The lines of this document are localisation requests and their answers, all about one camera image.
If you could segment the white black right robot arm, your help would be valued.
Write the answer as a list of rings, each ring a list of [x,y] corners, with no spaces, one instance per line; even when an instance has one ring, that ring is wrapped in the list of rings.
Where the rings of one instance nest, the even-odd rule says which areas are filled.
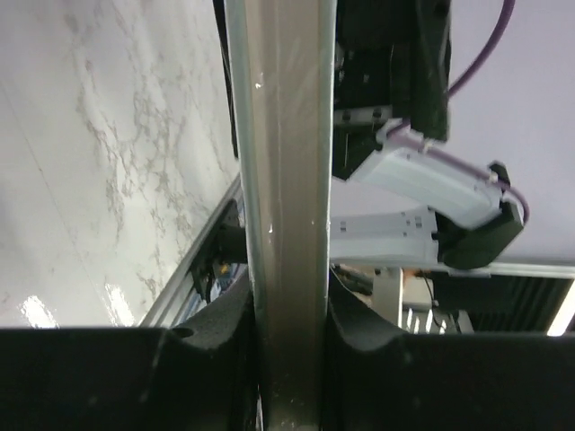
[[[335,27],[332,175],[387,189],[415,208],[335,216],[332,262],[474,270],[522,233],[527,202],[502,163],[484,168],[442,150],[448,103],[497,47],[506,1],[480,53],[451,79],[448,1],[341,1]]]

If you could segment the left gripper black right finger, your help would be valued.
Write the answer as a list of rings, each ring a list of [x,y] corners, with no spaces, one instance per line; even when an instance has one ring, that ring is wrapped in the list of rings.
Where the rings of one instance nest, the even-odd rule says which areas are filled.
[[[326,430],[571,430],[574,341],[411,334],[330,299]]]

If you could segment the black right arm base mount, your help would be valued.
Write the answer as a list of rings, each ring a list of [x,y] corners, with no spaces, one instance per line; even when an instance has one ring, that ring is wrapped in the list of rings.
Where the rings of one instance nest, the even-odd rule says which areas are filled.
[[[246,264],[245,228],[240,226],[237,201],[228,199],[200,238],[189,273],[202,300],[211,302],[211,290],[224,265]]]

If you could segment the pale grey booklet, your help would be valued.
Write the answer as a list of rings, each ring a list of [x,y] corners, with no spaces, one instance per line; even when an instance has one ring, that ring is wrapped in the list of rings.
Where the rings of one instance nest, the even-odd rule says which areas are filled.
[[[321,425],[336,4],[229,1],[263,425]]]

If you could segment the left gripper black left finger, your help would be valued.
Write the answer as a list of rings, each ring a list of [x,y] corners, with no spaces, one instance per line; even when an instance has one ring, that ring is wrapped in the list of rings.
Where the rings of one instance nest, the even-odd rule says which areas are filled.
[[[3,330],[4,430],[253,430],[246,277],[173,328]]]

